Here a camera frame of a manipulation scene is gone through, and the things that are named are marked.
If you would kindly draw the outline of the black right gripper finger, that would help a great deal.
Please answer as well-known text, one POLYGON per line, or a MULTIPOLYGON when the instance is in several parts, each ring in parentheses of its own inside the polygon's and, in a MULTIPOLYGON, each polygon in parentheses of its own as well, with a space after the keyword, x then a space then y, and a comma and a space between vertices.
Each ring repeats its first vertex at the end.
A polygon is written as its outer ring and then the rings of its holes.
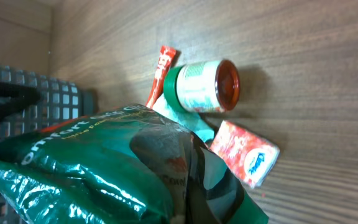
POLYGON ((41 99, 33 87, 0 82, 0 123, 8 116, 17 114, 41 99))

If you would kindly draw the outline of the green 3M gloves packet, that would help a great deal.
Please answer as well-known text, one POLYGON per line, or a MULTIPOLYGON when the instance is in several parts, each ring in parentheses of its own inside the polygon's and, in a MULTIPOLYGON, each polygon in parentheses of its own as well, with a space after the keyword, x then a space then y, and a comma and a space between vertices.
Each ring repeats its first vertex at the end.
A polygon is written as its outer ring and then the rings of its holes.
POLYGON ((142 105, 0 140, 0 193, 27 223, 267 223, 224 161, 142 105))

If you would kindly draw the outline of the red small packet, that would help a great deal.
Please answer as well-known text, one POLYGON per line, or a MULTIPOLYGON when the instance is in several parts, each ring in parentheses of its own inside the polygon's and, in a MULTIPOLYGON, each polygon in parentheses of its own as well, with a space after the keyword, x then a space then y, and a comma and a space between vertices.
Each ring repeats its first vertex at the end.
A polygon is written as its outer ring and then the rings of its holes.
POLYGON ((172 47, 163 45, 160 49, 160 56, 157 63, 157 68, 154 75, 154 81, 150 91, 150 95, 146 102, 146 107, 153 108, 155 102, 163 93, 163 83, 165 77, 172 65, 172 61, 175 58, 176 50, 172 47))

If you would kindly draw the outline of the pale green small packet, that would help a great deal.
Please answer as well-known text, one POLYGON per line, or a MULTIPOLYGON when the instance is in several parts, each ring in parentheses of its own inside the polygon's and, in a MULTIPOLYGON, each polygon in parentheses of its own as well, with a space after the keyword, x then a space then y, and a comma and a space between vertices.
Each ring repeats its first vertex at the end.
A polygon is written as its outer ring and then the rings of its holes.
POLYGON ((167 103, 164 94, 157 99, 152 109, 166 118, 190 129, 204 142, 214 139, 214 130, 201 119, 199 114, 175 111, 167 103))

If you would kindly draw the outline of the small jar green lid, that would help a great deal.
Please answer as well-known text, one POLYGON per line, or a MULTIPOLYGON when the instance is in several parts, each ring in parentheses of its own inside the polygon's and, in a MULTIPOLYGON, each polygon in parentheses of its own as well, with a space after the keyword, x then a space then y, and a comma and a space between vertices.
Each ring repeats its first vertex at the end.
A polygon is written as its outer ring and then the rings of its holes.
POLYGON ((223 113, 235 108, 240 95, 236 66, 228 59, 198 62, 169 70, 163 84, 167 103, 189 113, 223 113))

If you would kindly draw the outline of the red white small carton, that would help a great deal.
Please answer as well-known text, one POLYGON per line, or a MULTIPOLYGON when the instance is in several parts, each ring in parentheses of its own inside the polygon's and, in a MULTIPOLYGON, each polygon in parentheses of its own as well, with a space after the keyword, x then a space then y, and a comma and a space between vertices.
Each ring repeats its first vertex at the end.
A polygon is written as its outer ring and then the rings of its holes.
POLYGON ((280 153, 276 145, 229 121, 221 123, 210 149, 252 189, 262 185, 280 153))

